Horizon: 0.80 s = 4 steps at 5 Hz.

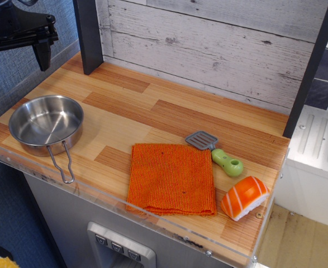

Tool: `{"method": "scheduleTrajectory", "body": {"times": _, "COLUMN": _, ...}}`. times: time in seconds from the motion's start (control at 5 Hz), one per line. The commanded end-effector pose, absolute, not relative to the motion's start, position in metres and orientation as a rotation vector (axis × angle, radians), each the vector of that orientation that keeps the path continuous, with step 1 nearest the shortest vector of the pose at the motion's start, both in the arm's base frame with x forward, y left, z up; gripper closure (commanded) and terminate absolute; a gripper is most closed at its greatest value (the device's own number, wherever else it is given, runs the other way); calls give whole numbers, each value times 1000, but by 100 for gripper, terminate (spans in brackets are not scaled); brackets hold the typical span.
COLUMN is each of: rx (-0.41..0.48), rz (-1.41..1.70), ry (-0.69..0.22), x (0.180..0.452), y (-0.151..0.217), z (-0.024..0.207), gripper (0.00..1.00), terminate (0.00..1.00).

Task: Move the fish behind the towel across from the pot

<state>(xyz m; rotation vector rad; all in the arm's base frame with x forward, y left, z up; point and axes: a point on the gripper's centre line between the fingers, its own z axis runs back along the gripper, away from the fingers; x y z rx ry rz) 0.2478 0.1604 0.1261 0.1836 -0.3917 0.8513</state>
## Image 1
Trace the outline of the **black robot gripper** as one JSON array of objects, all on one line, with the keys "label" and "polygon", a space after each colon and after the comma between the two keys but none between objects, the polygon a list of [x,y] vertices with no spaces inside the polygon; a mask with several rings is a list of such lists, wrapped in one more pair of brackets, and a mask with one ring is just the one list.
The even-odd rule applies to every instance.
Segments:
[{"label": "black robot gripper", "polygon": [[50,46],[58,40],[55,17],[24,11],[12,1],[0,1],[0,51],[32,46],[41,71],[50,67]]}]

